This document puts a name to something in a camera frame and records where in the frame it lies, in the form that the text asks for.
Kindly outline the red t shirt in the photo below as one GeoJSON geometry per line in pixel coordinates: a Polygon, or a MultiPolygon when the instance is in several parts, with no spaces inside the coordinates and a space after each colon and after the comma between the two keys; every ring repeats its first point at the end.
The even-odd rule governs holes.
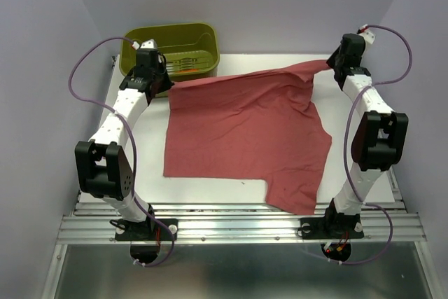
{"type": "Polygon", "coordinates": [[[169,91],[166,177],[262,179],[268,205],[312,215],[332,145],[312,103],[324,60],[180,82],[169,91]]]}

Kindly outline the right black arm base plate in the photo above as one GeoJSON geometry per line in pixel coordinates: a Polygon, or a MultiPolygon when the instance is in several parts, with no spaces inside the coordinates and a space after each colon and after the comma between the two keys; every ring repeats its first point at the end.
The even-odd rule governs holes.
{"type": "Polygon", "coordinates": [[[297,233],[303,239],[362,239],[364,238],[360,216],[337,215],[326,217],[307,217],[300,219],[297,233]]]}

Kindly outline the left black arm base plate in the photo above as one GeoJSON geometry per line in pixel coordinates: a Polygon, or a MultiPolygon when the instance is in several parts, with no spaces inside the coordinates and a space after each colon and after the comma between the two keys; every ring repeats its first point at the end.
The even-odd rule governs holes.
{"type": "Polygon", "coordinates": [[[135,223],[120,218],[110,220],[109,223],[115,228],[115,240],[118,242],[172,240],[170,234],[164,228],[150,220],[135,223]]]}

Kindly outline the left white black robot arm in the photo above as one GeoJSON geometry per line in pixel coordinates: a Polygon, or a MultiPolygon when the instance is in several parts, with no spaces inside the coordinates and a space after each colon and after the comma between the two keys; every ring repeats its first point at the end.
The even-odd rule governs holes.
{"type": "Polygon", "coordinates": [[[136,169],[125,154],[127,142],[137,154],[132,129],[151,101],[169,90],[166,59],[154,40],[136,49],[136,64],[123,78],[115,103],[99,129],[87,141],[77,143],[74,153],[82,192],[111,205],[124,220],[132,222],[132,231],[142,239],[155,233],[151,207],[134,191],[136,169]]]}

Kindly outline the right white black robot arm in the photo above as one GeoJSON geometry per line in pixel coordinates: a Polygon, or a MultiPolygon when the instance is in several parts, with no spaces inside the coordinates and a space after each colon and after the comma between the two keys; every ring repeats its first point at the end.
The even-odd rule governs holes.
{"type": "Polygon", "coordinates": [[[369,31],[344,34],[327,61],[339,88],[352,101],[349,115],[357,113],[360,117],[354,136],[344,136],[346,182],[322,219],[322,228],[330,236],[358,225],[373,185],[403,154],[409,118],[384,101],[370,72],[361,65],[363,53],[374,39],[369,31]]]}

